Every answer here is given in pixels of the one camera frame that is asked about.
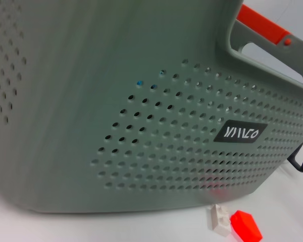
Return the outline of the white toy brick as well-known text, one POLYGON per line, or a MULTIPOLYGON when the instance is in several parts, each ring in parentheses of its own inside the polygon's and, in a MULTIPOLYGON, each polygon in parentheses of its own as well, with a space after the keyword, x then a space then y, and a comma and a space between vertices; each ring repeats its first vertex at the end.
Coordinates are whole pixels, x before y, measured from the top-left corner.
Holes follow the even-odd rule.
POLYGON ((210 229, 216 234, 227 237, 231 234, 231 221, 228 207, 214 204, 210 208, 210 229))

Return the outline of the red sloped toy brick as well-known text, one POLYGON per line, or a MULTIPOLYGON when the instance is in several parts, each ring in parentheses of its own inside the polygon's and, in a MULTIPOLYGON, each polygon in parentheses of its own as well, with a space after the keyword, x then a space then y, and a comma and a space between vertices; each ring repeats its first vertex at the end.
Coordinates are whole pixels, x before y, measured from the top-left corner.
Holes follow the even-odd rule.
POLYGON ((263 236, 249 213, 237 210, 230 217, 231 225, 243 242, 260 242, 263 236))

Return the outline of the grey perforated plastic storage basket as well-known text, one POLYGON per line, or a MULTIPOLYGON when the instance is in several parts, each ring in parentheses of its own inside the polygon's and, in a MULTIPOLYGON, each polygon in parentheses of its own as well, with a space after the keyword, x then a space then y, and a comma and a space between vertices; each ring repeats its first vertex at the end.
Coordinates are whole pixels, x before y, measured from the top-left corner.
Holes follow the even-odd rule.
POLYGON ((44 213, 253 193, 303 142, 303 41, 242 0, 0 0, 0 195, 44 213))

